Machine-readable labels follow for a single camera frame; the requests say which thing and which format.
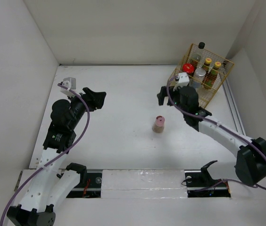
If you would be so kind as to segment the pink-cap spice jar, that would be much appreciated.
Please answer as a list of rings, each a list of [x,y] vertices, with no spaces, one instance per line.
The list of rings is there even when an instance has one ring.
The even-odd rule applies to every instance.
[[[152,130],[155,133],[162,133],[165,127],[165,118],[163,116],[157,116],[152,126]]]

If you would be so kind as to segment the red-cap dark sauce jar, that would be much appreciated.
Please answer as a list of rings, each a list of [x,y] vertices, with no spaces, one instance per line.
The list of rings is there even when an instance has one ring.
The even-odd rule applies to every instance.
[[[185,63],[182,66],[182,71],[187,73],[190,77],[194,75],[194,66],[192,64]]]

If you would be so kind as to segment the silver-cap blue-label shaker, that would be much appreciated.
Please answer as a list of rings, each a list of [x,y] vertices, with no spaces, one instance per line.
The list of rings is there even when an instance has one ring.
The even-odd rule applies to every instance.
[[[194,72],[191,86],[195,89],[198,89],[202,85],[205,75],[206,71],[203,68],[197,68]]]

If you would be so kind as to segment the yellow-cap sauce bottle front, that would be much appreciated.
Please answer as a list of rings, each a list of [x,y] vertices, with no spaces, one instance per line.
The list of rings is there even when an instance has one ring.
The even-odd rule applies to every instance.
[[[205,89],[211,89],[214,85],[214,82],[217,79],[218,71],[221,67],[221,63],[219,61],[216,61],[214,63],[213,68],[210,70],[210,72],[206,75],[203,82],[203,87]]]

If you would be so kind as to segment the yellow-cap sauce bottle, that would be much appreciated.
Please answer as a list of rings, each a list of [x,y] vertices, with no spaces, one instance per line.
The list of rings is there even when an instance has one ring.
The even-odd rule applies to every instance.
[[[213,68],[210,70],[210,72],[206,75],[203,82],[203,87],[205,89],[211,89],[214,85],[214,82],[217,79],[218,71],[221,67],[221,63],[219,61],[216,61],[214,63]]]
[[[212,59],[207,57],[202,65],[202,69],[205,71],[205,75],[208,74],[210,69],[210,64],[212,63]]]

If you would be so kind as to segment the tall black-cap glass bottle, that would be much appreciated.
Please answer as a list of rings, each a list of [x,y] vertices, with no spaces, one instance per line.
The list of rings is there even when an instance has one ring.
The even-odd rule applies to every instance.
[[[194,70],[197,69],[199,62],[201,61],[204,47],[205,47],[205,43],[200,42],[198,44],[198,47],[195,49],[195,51],[192,53],[190,57],[190,64],[193,66]]]

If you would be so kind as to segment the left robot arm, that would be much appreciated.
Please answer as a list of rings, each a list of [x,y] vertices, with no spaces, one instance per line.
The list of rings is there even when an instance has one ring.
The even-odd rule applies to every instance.
[[[87,168],[71,163],[58,175],[61,164],[69,151],[80,141],[75,128],[84,114],[101,109],[106,92],[83,88],[77,94],[64,85],[60,86],[67,99],[52,105],[51,123],[43,143],[42,156],[36,171],[18,188],[29,185],[24,197],[16,206],[7,205],[6,216],[16,226],[52,226],[56,210],[76,186],[87,184]]]

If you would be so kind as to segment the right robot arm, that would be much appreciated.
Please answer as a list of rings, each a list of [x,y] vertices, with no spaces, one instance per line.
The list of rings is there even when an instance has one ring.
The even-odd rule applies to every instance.
[[[215,119],[211,112],[200,107],[198,93],[193,87],[162,86],[157,94],[158,104],[163,105],[166,97],[168,106],[179,110],[190,127],[211,137],[234,155],[235,174],[240,182],[256,186],[266,178],[266,141],[263,138],[243,136]]]

